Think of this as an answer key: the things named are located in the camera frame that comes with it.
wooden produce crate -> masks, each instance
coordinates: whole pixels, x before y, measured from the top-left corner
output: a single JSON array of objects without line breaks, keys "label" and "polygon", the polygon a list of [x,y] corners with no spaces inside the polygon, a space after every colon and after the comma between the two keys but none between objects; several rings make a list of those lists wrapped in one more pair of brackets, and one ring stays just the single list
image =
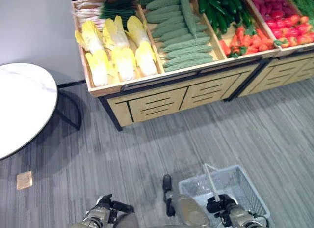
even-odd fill
[{"label": "wooden produce crate", "polygon": [[[74,2],[72,2],[72,10],[74,13],[74,11],[75,11],[75,9],[77,9],[78,5],[82,4],[83,2],[103,3],[105,1],[106,0],[78,0],[78,1],[74,1]],[[76,17],[74,14],[73,18],[74,18],[75,29],[81,32],[81,27],[79,26],[78,17]],[[129,39],[129,43],[130,43],[130,48],[133,50],[133,52],[135,54],[137,46],[135,45],[135,43],[131,39]],[[158,73],[156,73],[156,75],[162,74],[162,73],[164,73],[164,71],[163,71],[163,69],[159,68],[160,64],[158,64],[158,62],[160,62],[160,60],[158,59],[158,55],[156,53],[156,48],[154,47],[153,43],[152,43],[152,46],[153,46],[153,51],[155,52],[155,55],[157,57],[156,67],[157,67]],[[144,77],[141,74],[140,68],[137,67],[137,69],[135,70],[135,79],[134,80],[130,80],[130,81],[126,81],[126,82],[120,81],[120,82],[115,82],[115,83],[112,80],[109,80],[108,85],[96,87],[93,83],[92,73],[91,73],[90,67],[88,65],[86,56],[85,56],[86,51],[84,50],[84,48],[81,45],[79,45],[79,52],[81,55],[81,60],[82,60],[82,64],[83,64],[83,71],[84,71],[85,78],[86,78],[87,88],[88,88],[88,91],[94,97],[99,97],[99,96],[104,96],[107,94],[119,92],[121,90],[121,87],[124,85],[136,83],[139,80],[149,80],[149,79],[154,78],[154,76],[156,76],[156,75],[153,75],[153,76]],[[110,50],[106,49],[106,52],[108,54],[108,58],[110,59]]]},{"label": "wooden produce crate", "polygon": [[[208,63],[208,64],[203,64],[203,65],[200,65],[200,66],[201,67],[210,67],[213,64],[217,64],[217,61],[224,61],[224,60],[226,60],[227,57],[225,56],[223,50],[219,46],[219,41],[217,39],[217,36],[215,35],[215,32],[213,31],[212,27],[210,26],[210,24],[208,22],[208,19],[206,18],[206,16],[204,14],[199,14],[199,12],[198,12],[198,1],[197,0],[191,0],[190,1],[190,5],[191,5],[191,7],[193,9],[194,14],[196,16],[200,17],[201,20],[200,20],[199,23],[208,26],[208,29],[205,30],[205,32],[207,33],[208,36],[211,37],[211,39],[210,39],[210,41],[209,41],[209,43],[207,45],[212,46],[212,51],[210,51],[209,54],[212,55],[213,62]],[[152,37],[153,29],[157,26],[157,24],[148,23],[147,20],[146,20],[146,17],[145,17],[145,15],[148,13],[148,11],[145,8],[142,8],[142,11],[143,11],[143,13],[140,14],[141,15],[141,19],[143,19],[147,23],[149,37],[153,40],[154,45],[157,48],[157,52],[158,52],[158,49],[161,47],[162,42],[154,41],[154,39]],[[166,53],[159,52],[160,63],[161,63],[161,67],[160,68],[162,70],[163,70],[162,65],[166,62],[163,59],[165,55],[166,55]],[[179,70],[172,71],[172,72],[169,72],[169,73],[172,73],[172,74],[173,73],[180,73],[183,70],[191,70],[193,68],[195,68],[195,67],[179,69]]]},{"label": "wooden produce crate", "polygon": [[[264,30],[267,32],[268,36],[271,37],[271,39],[276,39],[276,37],[274,36],[271,29],[269,28],[269,26],[267,25],[267,23],[263,19],[260,12],[257,10],[257,8],[254,5],[254,3],[252,2],[252,0],[245,0],[245,1],[249,5],[249,7],[253,11],[253,13],[255,14],[259,24],[261,24],[261,26],[263,26]],[[295,9],[295,11],[298,15],[302,16],[301,11],[297,8],[297,6],[293,3],[292,0],[286,0],[286,1],[290,6],[292,6]],[[304,52],[304,51],[308,51],[308,50],[314,50],[314,43],[305,44],[305,45],[298,45],[298,46],[293,46],[293,47],[287,47],[287,48],[282,48],[281,46],[278,46],[278,48],[280,51],[275,55],[275,57],[287,56],[287,55],[290,55],[292,53],[299,53],[299,52]]]},{"label": "wooden produce crate", "polygon": [[[246,0],[242,0],[242,2],[246,5],[246,7],[249,10],[250,14],[255,19],[255,23],[254,23],[255,27],[261,29],[263,31],[263,33],[269,39],[273,39],[272,37],[270,37],[268,35],[268,32],[265,30],[265,27],[264,27],[263,23],[258,19],[257,14],[251,9],[251,6],[248,4],[248,2]],[[230,45],[231,40],[232,40],[234,34],[236,33],[236,28],[233,26],[235,24],[236,24],[236,22],[232,22],[230,24],[230,27],[227,30],[227,33],[221,35],[222,39],[225,41],[227,46]],[[266,50],[266,51],[263,51],[263,52],[257,52],[255,54],[250,54],[250,55],[241,55],[238,58],[231,57],[228,60],[230,60],[230,61],[232,61],[232,60],[246,60],[246,59],[256,60],[256,59],[259,59],[259,58],[270,58],[270,57],[275,57],[279,51],[280,51],[279,48],[275,48],[274,47],[271,50]]]}]

gray carpet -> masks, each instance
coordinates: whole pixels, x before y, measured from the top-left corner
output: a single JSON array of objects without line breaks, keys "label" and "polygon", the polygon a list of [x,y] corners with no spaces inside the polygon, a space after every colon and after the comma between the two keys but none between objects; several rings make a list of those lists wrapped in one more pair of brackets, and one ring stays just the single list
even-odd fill
[{"label": "gray carpet", "polygon": [[[165,173],[210,163],[241,165],[277,228],[312,227],[314,81],[215,102],[128,126],[119,133],[86,86],[64,89],[83,111],[81,131],[54,115],[26,148],[0,161],[0,227],[63,228],[81,220],[100,195],[133,204],[141,227],[165,216]],[[75,117],[61,100],[60,109]],[[17,191],[17,174],[33,171]]]}]

white round table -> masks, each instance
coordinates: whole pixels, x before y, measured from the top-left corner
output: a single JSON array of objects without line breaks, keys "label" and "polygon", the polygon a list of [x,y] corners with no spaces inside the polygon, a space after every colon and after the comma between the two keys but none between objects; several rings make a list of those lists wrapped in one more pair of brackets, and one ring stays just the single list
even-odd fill
[{"label": "white round table", "polygon": [[27,63],[0,66],[0,159],[30,142],[57,104],[57,86],[48,71]]}]

wooden display shelf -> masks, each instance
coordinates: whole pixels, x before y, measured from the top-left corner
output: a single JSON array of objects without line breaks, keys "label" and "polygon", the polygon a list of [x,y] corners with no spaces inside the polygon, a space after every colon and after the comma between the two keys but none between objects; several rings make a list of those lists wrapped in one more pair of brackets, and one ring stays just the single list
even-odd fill
[{"label": "wooden display shelf", "polygon": [[[245,2],[249,5],[249,9],[256,16],[258,23],[264,28],[264,30],[267,32],[268,36],[271,39],[275,40],[276,37],[274,36],[273,32],[271,31],[271,29],[269,28],[269,26],[267,25],[267,23],[263,19],[260,12],[257,10],[257,8],[254,5],[254,3],[252,2],[252,0],[245,0]],[[293,3],[292,0],[287,0],[287,3],[295,9],[295,11],[298,15],[302,16],[302,13],[297,8],[297,6]],[[314,43],[305,44],[305,45],[298,45],[298,46],[293,46],[293,47],[287,47],[287,48],[282,48],[281,46],[278,46],[278,48],[279,48],[279,52],[275,55],[275,57],[287,56],[287,55],[290,55],[292,53],[299,53],[299,52],[304,52],[304,51],[308,51],[308,50],[313,50],[314,49]]]},{"label": "wooden display shelf", "polygon": [[[105,0],[78,0],[78,1],[74,1],[74,2],[72,2],[73,13],[74,13],[75,9],[77,8],[77,6],[83,2],[104,2],[104,1]],[[194,13],[197,16],[201,17],[201,23],[206,24],[208,26],[208,29],[206,30],[206,32],[208,33],[209,36],[211,36],[211,40],[210,40],[209,45],[211,45],[213,47],[213,50],[210,52],[210,54],[213,56],[213,59],[215,59],[217,61],[165,73],[164,69],[162,67],[163,61],[160,58],[162,55],[160,55],[157,52],[157,49],[160,46],[160,44],[155,43],[154,39],[152,38],[151,31],[150,31],[150,28],[152,28],[152,25],[148,24],[149,28],[147,30],[147,34],[148,34],[148,37],[151,41],[153,51],[154,51],[156,58],[157,58],[156,66],[157,66],[158,73],[156,75],[153,75],[153,76],[142,77],[140,75],[140,70],[137,70],[137,72],[136,72],[137,78],[134,80],[130,80],[130,81],[126,81],[126,82],[109,83],[108,85],[105,85],[105,86],[95,87],[95,85],[93,84],[93,81],[92,81],[91,70],[89,68],[87,59],[85,57],[86,52],[82,48],[82,46],[79,45],[79,52],[81,55],[81,60],[82,60],[82,64],[83,64],[83,71],[84,71],[84,75],[86,78],[88,91],[94,97],[106,96],[106,95],[110,95],[110,94],[119,93],[119,92],[124,91],[126,89],[141,88],[141,87],[151,86],[151,85],[155,85],[155,84],[160,84],[160,83],[166,82],[166,81],[181,79],[181,78],[184,78],[187,76],[196,75],[199,71],[204,73],[204,72],[215,71],[217,69],[222,69],[222,68],[230,68],[232,66],[238,66],[238,65],[241,65],[244,63],[248,64],[252,61],[256,61],[258,59],[270,57],[270,56],[274,55],[273,51],[265,51],[265,52],[260,52],[259,54],[255,54],[255,55],[241,56],[238,59],[227,58],[226,55],[223,53],[222,48],[219,45],[218,38],[215,35],[207,17],[205,16],[205,14],[202,14],[202,15],[199,14],[197,0],[191,0],[191,6],[194,10]],[[139,5],[137,7],[137,16],[143,22],[146,21],[144,12],[145,11],[142,10],[141,5]],[[74,23],[75,23],[75,29],[81,31],[78,18],[75,15],[74,15]],[[132,41],[130,41],[130,46],[134,51],[136,50],[136,46]]]},{"label": "wooden display shelf", "polygon": [[274,58],[240,96],[284,86],[314,76],[314,55]]}]

white plastic basket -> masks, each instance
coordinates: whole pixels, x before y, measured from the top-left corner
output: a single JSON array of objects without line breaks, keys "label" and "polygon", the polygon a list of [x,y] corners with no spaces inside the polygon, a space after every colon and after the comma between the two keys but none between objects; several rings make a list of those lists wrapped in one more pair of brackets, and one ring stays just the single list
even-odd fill
[{"label": "white plastic basket", "polygon": [[231,166],[216,170],[208,175],[197,175],[179,182],[179,193],[193,197],[207,213],[213,227],[218,227],[220,220],[214,218],[206,210],[207,200],[217,194],[227,194],[246,210],[250,210],[266,218],[270,212],[261,199],[255,186],[244,173],[241,166]]}]

